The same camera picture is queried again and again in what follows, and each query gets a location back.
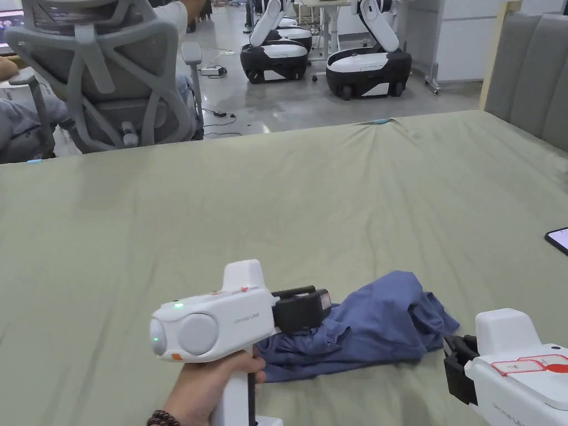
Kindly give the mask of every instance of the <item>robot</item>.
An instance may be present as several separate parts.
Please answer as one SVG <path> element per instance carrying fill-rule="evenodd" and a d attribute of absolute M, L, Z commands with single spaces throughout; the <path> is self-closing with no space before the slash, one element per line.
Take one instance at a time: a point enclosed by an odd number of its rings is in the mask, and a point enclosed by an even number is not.
<path fill-rule="evenodd" d="M 252 84 L 270 80 L 301 80 L 306 73 L 309 48 L 299 41 L 282 38 L 278 31 L 272 29 L 280 12 L 280 0 L 270 0 L 250 35 L 250 43 L 241 49 L 241 65 Z"/>
<path fill-rule="evenodd" d="M 477 337 L 449 336 L 444 366 L 452 395 L 492 426 L 568 424 L 568 349 L 543 345 L 527 314 L 475 318 Z"/>
<path fill-rule="evenodd" d="M 399 40 L 383 14 L 390 11 L 392 0 L 351 0 L 350 4 L 351 13 L 359 15 L 377 45 L 332 54 L 325 72 L 330 90 L 346 101 L 401 96 L 410 76 L 412 57 L 399 49 Z"/>
<path fill-rule="evenodd" d="M 278 20 L 277 28 L 297 27 L 298 21 L 294 18 L 286 16 L 286 10 L 292 5 L 292 0 L 286 0 L 284 8 L 280 11 L 280 19 Z"/>
<path fill-rule="evenodd" d="M 327 290 L 314 287 L 271 293 L 259 261 L 225 267 L 223 288 L 163 304 L 152 315 L 150 343 L 165 361 L 212 362 L 278 332 L 321 326 L 331 312 Z M 229 380 L 211 426 L 282 426 L 282 420 L 256 416 L 254 374 Z"/>

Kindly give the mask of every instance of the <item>white cabinet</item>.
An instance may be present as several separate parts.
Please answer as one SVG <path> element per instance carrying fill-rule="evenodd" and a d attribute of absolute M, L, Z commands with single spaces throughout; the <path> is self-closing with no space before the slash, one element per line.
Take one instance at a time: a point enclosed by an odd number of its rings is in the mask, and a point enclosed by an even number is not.
<path fill-rule="evenodd" d="M 407 52 L 415 67 L 438 83 L 483 80 L 505 0 L 419 0 L 407 3 Z M 563 13 L 566 0 L 524 0 L 529 14 Z"/>

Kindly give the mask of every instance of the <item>black handle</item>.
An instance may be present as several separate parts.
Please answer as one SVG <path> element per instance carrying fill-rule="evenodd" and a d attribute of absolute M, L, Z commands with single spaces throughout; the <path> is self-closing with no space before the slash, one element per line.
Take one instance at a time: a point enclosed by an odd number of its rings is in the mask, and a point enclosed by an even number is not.
<path fill-rule="evenodd" d="M 249 426 L 257 426 L 256 423 L 256 401 L 254 386 L 256 385 L 256 377 L 254 373 L 248 375 L 248 391 L 249 391 Z"/>

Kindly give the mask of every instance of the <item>hand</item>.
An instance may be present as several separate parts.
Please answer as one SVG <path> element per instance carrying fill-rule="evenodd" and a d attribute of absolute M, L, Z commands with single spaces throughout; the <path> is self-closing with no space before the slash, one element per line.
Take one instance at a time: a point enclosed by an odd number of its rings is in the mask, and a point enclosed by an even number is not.
<path fill-rule="evenodd" d="M 255 373 L 256 382 L 266 381 L 266 363 L 258 356 L 240 351 L 206 364 L 185 364 L 164 405 L 180 426 L 208 426 L 209 417 L 219 403 L 225 385 L 236 371 Z"/>

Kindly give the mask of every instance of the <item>person's arm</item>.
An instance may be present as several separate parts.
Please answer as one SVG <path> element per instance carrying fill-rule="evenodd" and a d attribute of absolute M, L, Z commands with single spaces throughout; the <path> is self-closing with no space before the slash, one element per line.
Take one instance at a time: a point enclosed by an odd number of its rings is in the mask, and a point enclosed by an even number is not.
<path fill-rule="evenodd" d="M 179 426 L 208 426 L 209 417 L 219 404 L 231 375 L 236 371 L 254 373 L 256 382 L 264 383 L 265 366 L 257 348 L 254 356 L 241 351 L 207 364 L 185 364 L 164 411 L 173 416 Z"/>
<path fill-rule="evenodd" d="M 16 64 L 9 59 L 0 56 L 0 80 L 7 80 L 18 74 L 18 72 L 19 69 Z"/>
<path fill-rule="evenodd" d="M 201 13 L 206 0 L 179 0 L 187 10 L 187 21 L 190 22 Z"/>

